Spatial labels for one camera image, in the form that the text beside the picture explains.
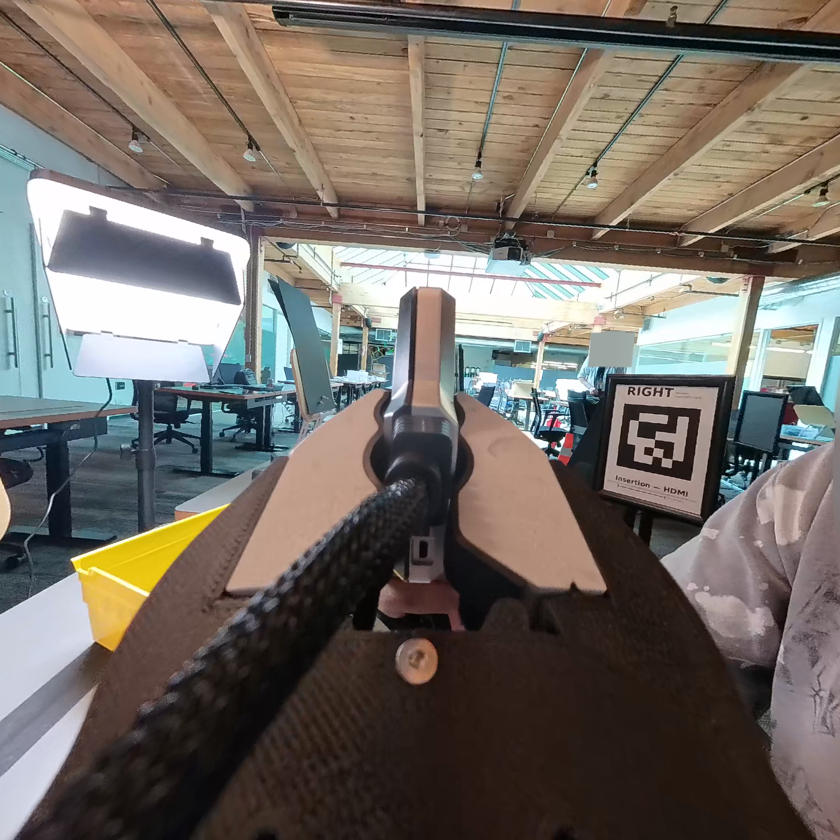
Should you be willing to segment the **yellow plastic bin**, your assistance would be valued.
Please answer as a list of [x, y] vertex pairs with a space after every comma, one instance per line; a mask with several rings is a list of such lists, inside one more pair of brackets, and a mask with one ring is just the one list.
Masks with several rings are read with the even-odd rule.
[[226, 506], [103, 545], [72, 560], [93, 640], [109, 651], [177, 557]]

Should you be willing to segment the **person's right hand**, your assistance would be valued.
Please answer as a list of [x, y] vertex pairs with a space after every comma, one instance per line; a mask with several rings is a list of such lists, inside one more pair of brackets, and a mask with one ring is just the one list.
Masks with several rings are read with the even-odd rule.
[[377, 607], [390, 618], [446, 615], [452, 630], [465, 630], [459, 613], [459, 594], [446, 581], [411, 583], [394, 575], [382, 587]]

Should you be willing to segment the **dark monitor screen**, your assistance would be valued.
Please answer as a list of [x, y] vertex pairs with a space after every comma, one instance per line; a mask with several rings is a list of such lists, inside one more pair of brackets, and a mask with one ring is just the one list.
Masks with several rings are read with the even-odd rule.
[[780, 442], [788, 395], [744, 391], [732, 441], [763, 455], [775, 455]]

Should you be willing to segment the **person's right forearm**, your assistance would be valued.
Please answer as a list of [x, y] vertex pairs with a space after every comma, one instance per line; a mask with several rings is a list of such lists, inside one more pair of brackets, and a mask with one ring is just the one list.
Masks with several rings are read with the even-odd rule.
[[773, 771], [816, 838], [839, 836], [834, 444], [754, 481], [663, 558], [744, 687], [768, 700]]

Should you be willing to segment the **framed black white marker sign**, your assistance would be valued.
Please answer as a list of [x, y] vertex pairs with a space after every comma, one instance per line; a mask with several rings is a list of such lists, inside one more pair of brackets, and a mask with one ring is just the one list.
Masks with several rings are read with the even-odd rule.
[[731, 375], [614, 374], [593, 488], [629, 506], [703, 523], [718, 499]]

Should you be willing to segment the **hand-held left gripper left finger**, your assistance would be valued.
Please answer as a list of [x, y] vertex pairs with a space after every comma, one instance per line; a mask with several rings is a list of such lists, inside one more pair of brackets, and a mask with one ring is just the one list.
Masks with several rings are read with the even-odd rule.
[[228, 594], [251, 596], [267, 587], [382, 488], [371, 452], [389, 398], [387, 390], [370, 392], [293, 449], [226, 584]]

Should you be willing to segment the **ceiling projector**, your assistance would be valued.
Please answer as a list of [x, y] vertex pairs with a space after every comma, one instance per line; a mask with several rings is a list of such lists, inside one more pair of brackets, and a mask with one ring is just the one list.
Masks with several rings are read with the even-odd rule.
[[499, 277], [524, 277], [532, 255], [527, 243], [513, 234], [496, 237], [490, 248], [485, 272]]

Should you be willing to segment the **black office chair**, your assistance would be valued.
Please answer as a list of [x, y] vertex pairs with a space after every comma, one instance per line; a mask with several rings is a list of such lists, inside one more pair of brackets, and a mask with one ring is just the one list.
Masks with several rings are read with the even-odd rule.
[[154, 445], [161, 443], [171, 445], [174, 441], [178, 441], [189, 446], [192, 452], [197, 454], [199, 448], [194, 445], [193, 440], [200, 442], [201, 438], [196, 435], [184, 434], [180, 429], [182, 425], [190, 422], [191, 415], [200, 413], [201, 409], [193, 411], [192, 400], [189, 398], [185, 400], [184, 406], [181, 406], [179, 399], [176, 394], [155, 391], [153, 424], [164, 425], [165, 429], [154, 433]]

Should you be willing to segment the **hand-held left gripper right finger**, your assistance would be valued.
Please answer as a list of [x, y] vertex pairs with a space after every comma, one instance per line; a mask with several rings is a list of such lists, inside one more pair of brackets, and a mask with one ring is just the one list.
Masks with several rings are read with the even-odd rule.
[[471, 469], [457, 495], [458, 535], [536, 592], [603, 594], [606, 583], [552, 469], [528, 435], [472, 396], [456, 396]]

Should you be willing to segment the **studio light panel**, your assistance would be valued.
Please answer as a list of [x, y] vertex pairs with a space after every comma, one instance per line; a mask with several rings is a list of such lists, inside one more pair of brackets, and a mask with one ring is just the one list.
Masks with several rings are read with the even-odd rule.
[[153, 394], [208, 383], [245, 302], [246, 238], [48, 170], [27, 198], [60, 327], [80, 377], [139, 383], [139, 530], [154, 526]]

